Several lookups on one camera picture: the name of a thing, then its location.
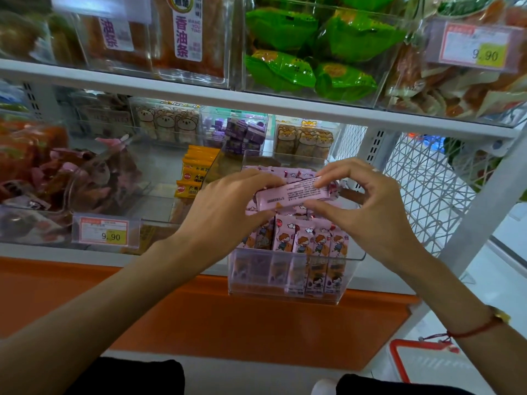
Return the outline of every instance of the green snack package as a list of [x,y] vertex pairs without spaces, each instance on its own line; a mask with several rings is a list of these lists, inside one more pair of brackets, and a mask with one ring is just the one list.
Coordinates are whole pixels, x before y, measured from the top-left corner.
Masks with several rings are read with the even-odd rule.
[[367,61],[405,36],[404,30],[373,20],[367,12],[338,9],[320,31],[315,49],[345,63]]
[[247,12],[245,22],[255,39],[278,51],[298,50],[318,29],[318,21],[307,13],[273,7]]
[[378,12],[393,0],[340,0],[346,7],[360,9],[362,11]]
[[315,86],[311,66],[284,52],[257,50],[252,56],[245,56],[245,66],[256,83],[275,92],[295,92]]
[[356,101],[377,90],[370,75],[351,66],[322,63],[315,69],[315,76],[317,94],[334,101]]

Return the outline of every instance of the yellow price sticker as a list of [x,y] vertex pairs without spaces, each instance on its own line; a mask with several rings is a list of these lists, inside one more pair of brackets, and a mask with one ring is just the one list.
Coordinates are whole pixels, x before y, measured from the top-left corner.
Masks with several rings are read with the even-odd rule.
[[483,43],[480,49],[475,51],[476,63],[481,66],[492,68],[503,68],[509,44]]
[[106,230],[103,239],[106,240],[106,244],[114,245],[127,245],[128,242],[126,230]]

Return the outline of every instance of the orange shelf base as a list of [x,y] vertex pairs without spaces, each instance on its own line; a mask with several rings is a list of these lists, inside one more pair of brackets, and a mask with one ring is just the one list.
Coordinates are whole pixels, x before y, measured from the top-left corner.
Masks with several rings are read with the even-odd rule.
[[[0,338],[118,268],[0,259]],[[113,349],[359,371],[408,318],[411,295],[347,290],[339,306],[231,297],[201,275],[130,327]]]

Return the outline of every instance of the left hand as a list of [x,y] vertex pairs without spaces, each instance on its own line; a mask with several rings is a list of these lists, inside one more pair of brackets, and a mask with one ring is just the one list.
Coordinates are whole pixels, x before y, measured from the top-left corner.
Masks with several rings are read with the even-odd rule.
[[199,272],[226,257],[242,239],[271,219],[275,211],[248,216],[254,193],[285,182],[271,173],[246,169],[201,189],[178,231],[167,239],[174,252],[185,252]]

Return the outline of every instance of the right hand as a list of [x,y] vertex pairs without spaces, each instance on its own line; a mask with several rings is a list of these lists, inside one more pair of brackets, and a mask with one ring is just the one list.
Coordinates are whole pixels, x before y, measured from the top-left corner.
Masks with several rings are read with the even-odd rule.
[[317,173],[315,187],[349,177],[365,194],[343,189],[340,196],[362,208],[343,210],[327,202],[308,200],[304,205],[348,233],[373,258],[395,273],[404,273],[405,261],[425,251],[417,240],[400,196],[399,183],[357,158],[333,162]]

